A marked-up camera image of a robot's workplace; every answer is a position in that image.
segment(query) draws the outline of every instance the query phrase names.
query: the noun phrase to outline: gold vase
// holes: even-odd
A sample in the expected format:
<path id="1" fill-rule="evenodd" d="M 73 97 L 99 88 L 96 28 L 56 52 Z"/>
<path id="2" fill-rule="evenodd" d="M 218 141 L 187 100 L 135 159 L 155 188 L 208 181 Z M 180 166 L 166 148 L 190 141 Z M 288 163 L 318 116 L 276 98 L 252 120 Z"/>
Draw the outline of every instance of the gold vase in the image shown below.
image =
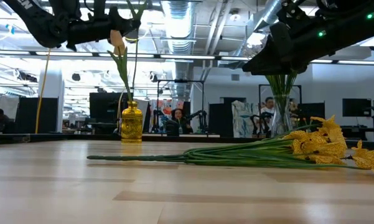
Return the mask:
<path id="1" fill-rule="evenodd" d="M 129 107 L 122 112 L 122 142 L 139 143 L 143 138 L 143 112 L 138 109 L 138 102 L 128 101 Z"/>

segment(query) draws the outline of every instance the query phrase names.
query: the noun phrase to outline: table surface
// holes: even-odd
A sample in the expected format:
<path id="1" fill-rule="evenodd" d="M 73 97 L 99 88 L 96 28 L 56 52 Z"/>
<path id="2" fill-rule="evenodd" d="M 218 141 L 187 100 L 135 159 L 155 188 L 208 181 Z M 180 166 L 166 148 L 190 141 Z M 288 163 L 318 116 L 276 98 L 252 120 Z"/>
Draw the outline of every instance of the table surface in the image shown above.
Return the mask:
<path id="1" fill-rule="evenodd" d="M 374 174 L 365 170 L 85 159 L 172 154 L 212 145 L 117 141 L 0 145 L 0 224 L 374 223 Z"/>

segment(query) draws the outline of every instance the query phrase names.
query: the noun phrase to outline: glass vase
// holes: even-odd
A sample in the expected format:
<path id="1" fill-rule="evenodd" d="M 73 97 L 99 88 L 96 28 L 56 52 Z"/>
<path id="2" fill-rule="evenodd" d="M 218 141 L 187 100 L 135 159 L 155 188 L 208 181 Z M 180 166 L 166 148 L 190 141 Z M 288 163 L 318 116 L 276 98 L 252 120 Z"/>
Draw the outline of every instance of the glass vase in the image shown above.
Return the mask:
<path id="1" fill-rule="evenodd" d="M 128 107 L 122 112 L 122 142 L 139 143 L 143 138 L 143 112 L 138 109 L 138 102 L 128 101 Z"/>
<path id="2" fill-rule="evenodd" d="M 289 96 L 274 96 L 275 112 L 271 124 L 271 137 L 284 134 L 292 130 L 292 121 L 289 114 Z"/>

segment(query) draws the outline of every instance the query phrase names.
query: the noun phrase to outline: ceiling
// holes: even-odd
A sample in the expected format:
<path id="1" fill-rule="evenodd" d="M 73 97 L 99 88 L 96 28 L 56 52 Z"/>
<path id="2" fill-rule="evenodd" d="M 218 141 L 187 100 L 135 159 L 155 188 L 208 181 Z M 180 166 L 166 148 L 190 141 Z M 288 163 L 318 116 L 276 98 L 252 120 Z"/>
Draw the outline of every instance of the ceiling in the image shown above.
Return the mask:
<path id="1" fill-rule="evenodd" d="M 46 11 L 52 12 L 51 7 L 48 4 L 48 0 L 38 0 L 37 3 L 42 6 Z M 117 2 L 119 14 L 124 18 L 130 18 L 130 10 L 126 9 L 125 2 L 123 1 L 112 1 L 112 4 L 107 4 L 106 12 L 109 7 L 113 6 L 113 2 Z M 245 38 L 245 27 L 252 14 L 262 10 L 265 5 L 265 0 L 234 0 L 230 2 L 231 10 L 238 11 L 240 19 L 233 21 L 229 19 L 231 14 L 223 13 L 221 16 L 227 17 L 225 25 L 221 32 L 220 40 L 213 48 L 214 54 L 220 54 L 220 52 L 232 52 L 239 47 Z M 312 12 L 315 7 L 315 0 L 306 1 L 305 7 L 309 12 Z M 160 6 L 159 1 L 153 1 L 153 5 Z M 207 54 L 205 47 L 207 39 L 210 33 L 211 18 L 213 18 L 213 11 L 216 8 L 218 0 L 202 0 L 192 1 L 195 5 L 194 18 L 193 18 L 193 32 L 190 39 L 193 39 L 194 44 L 192 47 L 192 54 Z M 82 19 L 88 18 L 88 9 L 81 3 Z M 14 28 L 14 33 L 10 33 L 8 26 Z M 140 53 L 161 53 L 169 54 L 168 41 L 164 40 L 166 37 L 166 17 L 162 11 L 148 10 L 144 12 L 142 18 L 142 25 L 139 31 L 140 41 L 138 52 Z M 15 14 L 11 8 L 9 8 L 4 2 L 0 1 L 0 50 L 26 50 L 26 51 L 47 51 L 46 48 L 40 46 L 33 36 L 27 30 L 26 25 Z M 127 44 L 129 52 L 135 52 L 135 44 Z M 89 42 L 85 44 L 77 45 L 78 52 L 106 52 L 112 50 L 113 47 L 106 40 L 99 42 Z M 54 51 L 70 51 L 66 49 L 65 44 L 59 49 Z M 354 50 L 347 50 L 345 53 L 342 51 L 338 52 L 338 56 L 343 58 L 366 58 L 362 55 L 366 55 L 368 52 L 367 48 L 360 48 Z M 123 86 L 121 79 L 116 70 L 115 63 L 109 58 L 108 60 L 89 60 L 88 58 L 77 58 L 70 60 L 69 58 L 60 60 L 62 64 L 63 76 L 65 79 L 65 103 L 66 106 L 72 107 L 72 104 L 78 105 L 78 110 L 86 110 L 88 108 L 88 94 L 89 92 L 96 92 L 96 86 L 105 88 L 106 91 L 121 91 L 121 88 L 116 86 Z M 19 72 L 22 71 L 35 77 L 39 81 L 40 71 L 44 68 L 45 60 L 42 58 L 27 58 L 27 57 L 2 57 L 0 56 L 0 84 L 8 86 L 0 86 L 0 95 L 22 95 L 22 96 L 37 96 L 37 83 L 20 80 Z M 192 63 L 194 67 L 202 66 L 201 63 Z M 134 73 L 134 62 L 128 62 L 129 76 Z M 228 68 L 216 68 L 222 70 L 222 73 L 232 74 Z M 175 77 L 175 62 L 174 61 L 162 61 L 162 62 L 138 62 L 136 71 L 136 84 L 135 87 L 140 90 L 141 95 L 145 95 L 149 98 L 156 96 L 156 83 L 152 83 L 149 80 L 150 74 L 156 74 L 161 79 L 173 79 Z M 80 74 L 81 80 L 79 82 L 72 80 L 72 74 Z M 10 85 L 15 84 L 28 84 L 29 86 L 14 87 Z M 175 84 L 169 83 L 167 85 L 169 90 L 164 90 L 162 95 L 163 98 L 172 98 L 178 96 L 180 88 Z M 189 89 L 183 88 L 185 96 L 189 95 Z"/>

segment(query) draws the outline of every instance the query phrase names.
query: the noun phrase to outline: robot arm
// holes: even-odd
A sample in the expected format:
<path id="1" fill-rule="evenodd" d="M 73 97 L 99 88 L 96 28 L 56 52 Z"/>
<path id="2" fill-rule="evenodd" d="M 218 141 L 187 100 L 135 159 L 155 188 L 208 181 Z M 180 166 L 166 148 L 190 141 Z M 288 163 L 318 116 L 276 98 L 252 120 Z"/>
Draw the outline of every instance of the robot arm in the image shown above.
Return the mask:
<path id="1" fill-rule="evenodd" d="M 3 0 L 25 22 L 29 32 L 44 47 L 60 47 L 65 41 L 67 47 L 76 51 L 76 44 L 108 39 L 111 30 L 125 36 L 141 25 L 140 20 L 123 19 L 117 7 L 104 13 L 105 0 L 95 0 L 94 16 L 88 21 L 80 19 L 78 0 L 49 0 L 54 15 L 41 9 L 33 0 Z"/>
<path id="2" fill-rule="evenodd" d="M 374 36 L 374 0 L 316 0 L 314 18 L 299 8 L 304 1 L 282 0 L 279 22 L 269 28 L 264 49 L 243 66 L 244 72 L 302 73 L 310 61 Z"/>

